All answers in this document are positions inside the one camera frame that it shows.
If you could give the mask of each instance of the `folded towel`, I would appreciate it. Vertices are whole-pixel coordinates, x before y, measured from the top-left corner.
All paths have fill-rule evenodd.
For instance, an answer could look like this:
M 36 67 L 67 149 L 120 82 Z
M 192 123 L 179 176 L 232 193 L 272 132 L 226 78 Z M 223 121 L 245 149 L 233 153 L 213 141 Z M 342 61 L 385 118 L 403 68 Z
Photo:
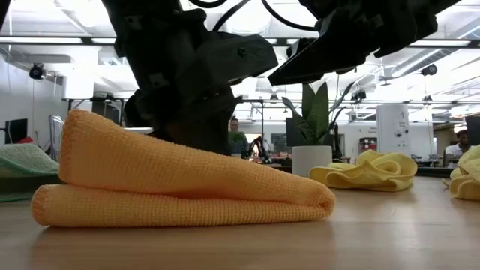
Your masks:
M 332 163 L 328 168 L 313 168 L 310 178 L 330 188 L 370 191 L 402 191 L 413 184 L 417 164 L 404 154 L 379 154 L 366 151 L 357 165 Z
M 59 165 L 36 145 L 0 147 L 0 179 L 55 176 L 58 173 Z
M 450 175 L 450 194 L 462 200 L 480 200 L 480 146 L 472 147 Z
M 81 110 L 64 126 L 59 176 L 68 185 L 43 186 L 34 196 L 39 224 L 263 224 L 316 220 L 335 206 L 318 182 L 131 133 Z

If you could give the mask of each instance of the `desk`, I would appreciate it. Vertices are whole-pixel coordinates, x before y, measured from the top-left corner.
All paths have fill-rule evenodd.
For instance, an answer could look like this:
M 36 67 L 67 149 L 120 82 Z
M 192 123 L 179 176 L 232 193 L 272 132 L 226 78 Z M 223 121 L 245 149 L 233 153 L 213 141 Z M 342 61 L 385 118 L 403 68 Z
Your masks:
M 400 193 L 336 190 L 327 221 L 166 229 L 44 229 L 0 205 L 3 269 L 479 269 L 480 203 L 436 178 Z

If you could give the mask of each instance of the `chair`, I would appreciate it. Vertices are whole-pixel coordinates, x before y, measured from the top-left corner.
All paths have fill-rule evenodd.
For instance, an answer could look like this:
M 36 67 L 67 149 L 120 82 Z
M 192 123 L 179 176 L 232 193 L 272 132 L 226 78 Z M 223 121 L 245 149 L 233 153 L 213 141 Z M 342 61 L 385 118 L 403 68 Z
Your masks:
M 60 116 L 50 115 L 50 157 L 54 161 L 60 159 L 60 147 L 62 146 L 62 131 L 64 122 Z

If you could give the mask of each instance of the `orange towel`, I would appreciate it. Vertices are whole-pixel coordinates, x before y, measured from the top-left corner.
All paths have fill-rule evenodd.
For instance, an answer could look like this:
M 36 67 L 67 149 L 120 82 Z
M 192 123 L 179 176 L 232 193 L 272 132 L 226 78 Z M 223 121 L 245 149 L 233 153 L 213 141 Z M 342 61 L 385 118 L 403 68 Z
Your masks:
M 311 221 L 329 216 L 323 184 L 123 130 L 71 111 L 61 180 L 40 187 L 35 220 L 60 227 L 159 227 Z

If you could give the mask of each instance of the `robotic arm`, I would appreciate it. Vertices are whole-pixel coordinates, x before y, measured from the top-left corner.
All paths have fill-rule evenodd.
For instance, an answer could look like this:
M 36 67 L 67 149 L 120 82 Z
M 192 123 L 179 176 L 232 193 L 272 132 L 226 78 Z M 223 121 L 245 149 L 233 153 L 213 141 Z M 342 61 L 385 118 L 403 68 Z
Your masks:
M 190 0 L 214 8 L 227 0 Z M 229 16 L 249 0 L 242 0 Z M 282 23 L 288 22 L 261 0 Z M 324 73 L 351 71 L 401 50 L 437 30 L 435 14 L 459 0 L 299 0 L 317 19 L 317 39 L 301 39 L 272 85 L 309 83 Z M 0 4 L 0 26 L 10 0 Z M 183 11 L 179 0 L 102 0 L 139 85 L 135 107 L 162 140 L 229 155 L 228 121 L 239 102 L 231 85 L 278 65 L 272 45 L 259 35 L 208 31 L 204 10 Z

